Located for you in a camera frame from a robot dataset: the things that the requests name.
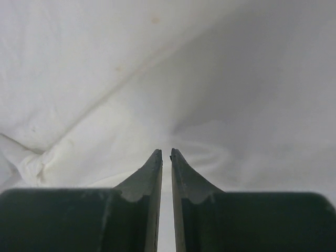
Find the wrinkled white sheet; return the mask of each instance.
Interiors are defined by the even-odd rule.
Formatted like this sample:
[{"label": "wrinkled white sheet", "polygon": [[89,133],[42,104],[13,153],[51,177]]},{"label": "wrinkled white sheet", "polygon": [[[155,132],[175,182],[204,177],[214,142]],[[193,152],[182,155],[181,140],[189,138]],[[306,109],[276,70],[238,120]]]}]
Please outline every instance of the wrinkled white sheet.
[{"label": "wrinkled white sheet", "polygon": [[336,1],[1,1],[2,189],[114,186],[171,147],[224,190],[336,205]]}]

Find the metal jaw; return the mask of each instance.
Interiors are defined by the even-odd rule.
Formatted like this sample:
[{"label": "metal jaw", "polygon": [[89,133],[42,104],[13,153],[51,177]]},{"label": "metal jaw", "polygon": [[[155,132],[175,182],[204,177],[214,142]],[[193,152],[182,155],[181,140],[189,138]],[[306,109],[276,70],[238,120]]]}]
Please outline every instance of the metal jaw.
[{"label": "metal jaw", "polygon": [[15,189],[0,196],[0,251],[156,251],[162,153],[112,189]]},{"label": "metal jaw", "polygon": [[225,193],[172,150],[177,252],[336,251],[336,214],[315,193]]}]

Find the white fabric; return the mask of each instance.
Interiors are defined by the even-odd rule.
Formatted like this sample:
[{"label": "white fabric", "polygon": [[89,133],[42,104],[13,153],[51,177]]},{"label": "white fabric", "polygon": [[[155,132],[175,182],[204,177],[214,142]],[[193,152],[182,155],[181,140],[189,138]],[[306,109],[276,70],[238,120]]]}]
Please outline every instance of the white fabric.
[{"label": "white fabric", "polygon": [[336,205],[335,13],[334,0],[3,0],[1,151],[29,186],[114,186],[163,149],[159,251],[174,247],[171,147],[224,190]]}]

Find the white cloth backdrop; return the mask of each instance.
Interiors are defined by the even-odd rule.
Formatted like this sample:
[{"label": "white cloth backdrop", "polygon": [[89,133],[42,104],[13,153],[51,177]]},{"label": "white cloth backdrop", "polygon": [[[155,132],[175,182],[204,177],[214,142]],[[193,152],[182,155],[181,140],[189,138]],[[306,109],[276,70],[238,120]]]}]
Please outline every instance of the white cloth backdrop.
[{"label": "white cloth backdrop", "polygon": [[0,183],[115,186],[169,152],[224,190],[336,205],[336,1],[2,0]]}]

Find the stain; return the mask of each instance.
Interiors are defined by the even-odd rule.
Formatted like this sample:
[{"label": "stain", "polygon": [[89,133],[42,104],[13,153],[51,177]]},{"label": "stain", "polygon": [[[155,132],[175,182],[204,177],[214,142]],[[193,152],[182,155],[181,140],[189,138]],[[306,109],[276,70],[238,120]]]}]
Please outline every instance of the stain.
[{"label": "stain", "polygon": [[158,17],[153,17],[152,18],[152,24],[158,24],[160,22],[160,19]]},{"label": "stain", "polygon": [[115,70],[116,70],[117,72],[121,72],[123,69],[122,69],[121,66],[118,66],[118,67],[115,68]]}]

